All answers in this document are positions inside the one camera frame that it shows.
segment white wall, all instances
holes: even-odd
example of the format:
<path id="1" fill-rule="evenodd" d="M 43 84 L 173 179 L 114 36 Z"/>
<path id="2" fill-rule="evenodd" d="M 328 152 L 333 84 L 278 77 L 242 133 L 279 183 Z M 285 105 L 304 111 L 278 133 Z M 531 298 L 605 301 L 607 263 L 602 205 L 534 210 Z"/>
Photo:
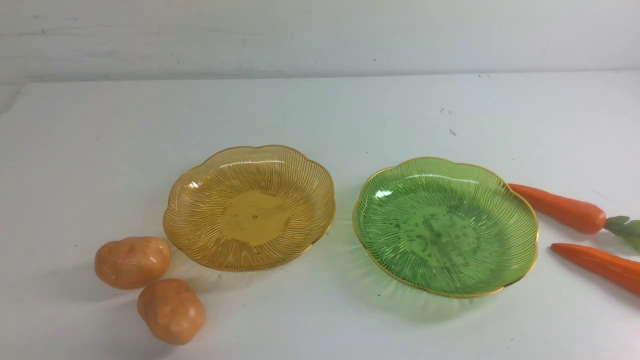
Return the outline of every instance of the white wall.
<path id="1" fill-rule="evenodd" d="M 638 68 L 638 0 L 0 1 L 0 84 Z"/>

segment gold rim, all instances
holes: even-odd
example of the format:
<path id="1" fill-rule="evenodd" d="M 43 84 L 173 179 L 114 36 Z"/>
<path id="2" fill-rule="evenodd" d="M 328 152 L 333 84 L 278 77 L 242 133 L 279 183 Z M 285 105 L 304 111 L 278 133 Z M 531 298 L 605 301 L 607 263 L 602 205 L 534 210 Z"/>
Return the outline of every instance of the gold rim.
<path id="1" fill-rule="evenodd" d="M 182 251 L 182 249 L 180 248 L 180 246 L 178 246 L 177 244 L 175 244 L 171 238 L 169 238 L 169 236 L 166 234 L 166 214 L 169 211 L 169 207 L 171 206 L 171 197 L 173 195 L 175 195 L 175 192 L 177 192 L 176 189 L 176 184 L 179 182 L 179 180 L 188 175 L 190 172 L 194 171 L 197 168 L 200 168 L 202 166 L 204 166 L 207 162 L 209 162 L 209 160 L 213 159 L 216 155 L 221 154 L 222 152 L 228 151 L 228 150 L 233 150 L 233 149 L 261 149 L 261 148 L 265 148 L 265 147 L 281 147 L 284 149 L 289 149 L 293 152 L 298 153 L 300 156 L 302 156 L 306 161 L 309 161 L 311 163 L 316 164 L 317 166 L 319 166 L 321 169 L 323 169 L 328 175 L 329 175 L 329 179 L 331 179 L 331 190 L 332 190 L 332 204 L 333 204 L 333 213 L 327 223 L 326 229 L 324 229 L 323 234 L 320 235 L 320 237 L 318 237 L 317 239 L 313 240 L 313 242 L 311 243 L 311 245 L 309 245 L 304 251 L 300 252 L 295 258 L 285 261 L 283 263 L 279 263 L 273 266 L 267 266 L 264 268 L 259 268 L 259 269 L 249 269 L 249 270 L 243 270 L 243 269 L 226 269 L 226 268 L 216 268 L 216 267 L 211 267 L 211 266 L 207 266 L 205 264 L 201 264 L 199 262 L 197 262 L 195 259 L 193 259 L 189 254 L 185 253 L 184 251 Z M 336 214 L 336 203 L 335 203 L 335 183 L 333 182 L 333 177 L 331 176 L 331 172 L 329 172 L 329 170 L 326 169 L 326 167 L 322 166 L 322 164 L 318 163 L 317 161 L 311 160 L 310 158 L 308 158 L 306 155 L 304 155 L 302 152 L 300 152 L 297 149 L 294 149 L 292 147 L 286 146 L 286 145 L 278 145 L 278 144 L 271 144 L 271 145 L 262 145 L 262 146 L 232 146 L 232 147 L 227 147 L 226 149 L 222 149 L 218 152 L 216 152 L 215 154 L 209 156 L 205 161 L 203 161 L 201 164 L 192 167 L 191 169 L 185 171 L 184 173 L 182 173 L 182 175 L 180 175 L 175 182 L 173 183 L 173 185 L 171 186 L 171 190 L 169 191 L 169 198 L 167 199 L 167 207 L 164 209 L 164 213 L 163 213 L 163 231 L 164 234 L 166 235 L 167 239 L 169 239 L 169 241 L 173 244 L 173 246 L 175 246 L 176 248 L 178 248 L 180 250 L 181 253 L 183 253 L 184 255 L 186 255 L 190 260 L 192 260 L 194 263 L 204 266 L 206 268 L 211 268 L 214 270 L 218 270 L 218 271 L 224 271 L 224 272 L 251 272 L 251 271 L 262 271 L 262 270 L 269 270 L 271 268 L 275 268 L 278 266 L 282 266 L 284 264 L 290 263 L 291 261 L 294 261 L 295 259 L 298 259 L 300 256 L 302 256 L 304 253 L 306 253 L 309 249 L 311 249 L 311 246 L 315 245 L 324 235 L 326 235 L 326 233 L 329 231 L 329 229 L 331 228 L 331 225 L 333 224 L 333 221 L 335 220 L 335 214 Z"/>
<path id="2" fill-rule="evenodd" d="M 506 188 L 513 194 L 515 195 L 516 198 L 520 199 L 522 202 L 524 202 L 524 204 L 529 208 L 529 211 L 531 211 L 531 213 L 533 214 L 533 219 L 536 222 L 536 239 L 534 240 L 534 245 L 535 245 L 535 252 L 534 252 L 534 256 L 533 256 L 533 261 L 531 261 L 531 265 L 529 266 L 529 268 L 527 269 L 527 271 L 524 273 L 523 276 L 515 279 L 514 281 L 509 282 L 508 284 L 502 285 L 501 287 L 495 289 L 495 290 L 491 290 L 488 291 L 486 293 L 480 293 L 480 294 L 474 294 L 474 295 L 452 295 L 452 294 L 447 294 L 447 293 L 440 293 L 438 291 L 432 290 L 432 289 L 428 289 L 428 288 L 423 288 L 421 286 L 416 286 L 410 282 L 405 281 L 404 279 L 401 279 L 398 276 L 395 276 L 394 274 L 391 274 L 386 268 L 384 268 L 379 262 L 378 260 L 376 260 L 376 258 L 373 256 L 373 254 L 371 254 L 371 251 L 369 251 L 369 249 L 367 248 L 367 246 L 365 245 L 364 241 L 362 240 L 362 237 L 360 236 L 360 232 L 358 231 L 358 227 L 356 226 L 356 210 L 358 209 L 358 205 L 360 205 L 360 201 L 362 201 L 362 195 L 364 194 L 365 189 L 367 188 L 367 185 L 369 184 L 369 181 L 371 181 L 371 179 L 373 179 L 374 177 L 376 177 L 377 175 L 381 174 L 382 172 L 388 171 L 388 170 L 392 170 L 394 168 L 398 168 L 401 167 L 402 165 L 410 162 L 410 161 L 414 161 L 414 160 L 443 160 L 446 161 L 448 163 L 452 163 L 454 165 L 466 165 L 466 166 L 471 166 L 471 167 L 477 167 L 480 168 L 484 171 L 487 171 L 490 174 L 493 174 L 495 177 L 497 177 L 500 181 L 502 181 L 503 184 L 505 184 Z M 379 170 L 377 172 L 375 172 L 373 175 L 369 176 L 369 178 L 365 181 L 364 185 L 362 185 L 362 189 L 360 189 L 360 195 L 358 196 L 358 200 L 356 201 L 355 206 L 353 206 L 353 211 L 351 214 L 351 224 L 353 225 L 353 230 L 356 232 L 356 236 L 358 237 L 358 240 L 360 240 L 360 244 L 362 244 L 362 247 L 367 251 L 367 254 L 369 255 L 369 257 L 373 260 L 374 263 L 376 263 L 376 265 L 381 268 L 384 272 L 386 272 L 389 276 L 393 277 L 395 280 L 398 280 L 399 282 L 402 282 L 403 284 L 407 284 L 409 286 L 411 286 L 412 288 L 417 288 L 420 290 L 424 290 L 428 293 L 432 293 L 432 294 L 436 294 L 436 295 L 441 295 L 441 296 L 445 296 L 445 297 L 451 297 L 454 299 L 469 299 L 469 298 L 474 298 L 474 297 L 483 297 L 483 296 L 487 296 L 487 295 L 491 295 L 491 294 L 495 294 L 500 290 L 503 290 L 504 288 L 511 286 L 513 284 L 515 284 L 516 282 L 522 280 L 529 272 L 531 272 L 531 270 L 533 269 L 533 266 L 536 264 L 536 261 L 538 260 L 538 236 L 540 234 L 540 226 L 538 224 L 538 216 L 536 215 L 535 210 L 533 210 L 533 207 L 531 207 L 531 205 L 522 197 L 520 196 L 520 194 L 516 193 L 515 191 L 513 191 L 513 189 L 509 186 L 509 183 L 507 183 L 503 178 L 501 178 L 500 175 L 496 174 L 495 172 L 485 168 L 485 167 L 481 167 L 479 165 L 475 165 L 475 164 L 470 164 L 470 163 L 457 163 L 451 160 L 447 160 L 444 158 L 438 158 L 436 156 L 419 156 L 418 158 L 412 158 L 406 161 L 403 161 L 402 163 L 394 166 L 394 167 L 387 167 L 384 168 L 382 170 Z"/>

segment plastic vegetable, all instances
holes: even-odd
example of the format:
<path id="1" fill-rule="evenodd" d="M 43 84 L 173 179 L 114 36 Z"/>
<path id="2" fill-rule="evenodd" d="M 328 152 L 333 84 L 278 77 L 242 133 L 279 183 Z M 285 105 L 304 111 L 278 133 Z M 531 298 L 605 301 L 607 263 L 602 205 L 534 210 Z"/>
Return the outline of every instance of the plastic vegetable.
<path id="1" fill-rule="evenodd" d="M 572 263 L 640 295 L 640 263 L 593 247 L 555 243 L 551 250 Z"/>
<path id="2" fill-rule="evenodd" d="M 509 184 L 535 210 L 585 234 L 608 230 L 629 242 L 640 252 L 640 220 L 629 217 L 607 218 L 605 212 L 589 202 L 573 200 L 530 186 Z"/>
<path id="3" fill-rule="evenodd" d="M 138 297 L 138 314 L 155 337 L 173 345 L 191 341 L 207 319 L 196 293 L 180 279 L 149 284 Z"/>
<path id="4" fill-rule="evenodd" d="M 160 238 L 131 237 L 104 244 L 95 254 L 98 278 L 117 289 L 137 289 L 160 278 L 171 263 L 171 248 Z"/>

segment green glass dish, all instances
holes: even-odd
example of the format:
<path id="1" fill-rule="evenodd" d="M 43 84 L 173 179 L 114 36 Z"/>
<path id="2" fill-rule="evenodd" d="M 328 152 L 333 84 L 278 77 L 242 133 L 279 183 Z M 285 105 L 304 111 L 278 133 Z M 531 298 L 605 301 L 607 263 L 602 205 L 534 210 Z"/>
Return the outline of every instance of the green glass dish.
<path id="1" fill-rule="evenodd" d="M 415 158 L 362 187 L 353 228 L 397 280 L 448 297 L 489 295 L 520 280 L 538 255 L 538 219 L 498 175 Z"/>

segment scalloped dish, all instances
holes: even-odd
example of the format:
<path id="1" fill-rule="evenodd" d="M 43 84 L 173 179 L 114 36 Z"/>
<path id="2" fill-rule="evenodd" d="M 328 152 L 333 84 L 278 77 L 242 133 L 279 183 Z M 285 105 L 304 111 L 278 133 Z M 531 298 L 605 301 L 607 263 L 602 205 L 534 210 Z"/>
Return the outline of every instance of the scalloped dish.
<path id="1" fill-rule="evenodd" d="M 371 176 L 353 227 L 386 273 L 448 297 L 495 293 L 526 275 L 538 255 L 538 220 L 523 198 L 485 168 L 440 158 Z"/>
<path id="2" fill-rule="evenodd" d="M 302 255 L 335 216 L 333 180 L 290 147 L 233 147 L 184 173 L 164 212 L 167 238 L 193 261 L 262 270 Z"/>

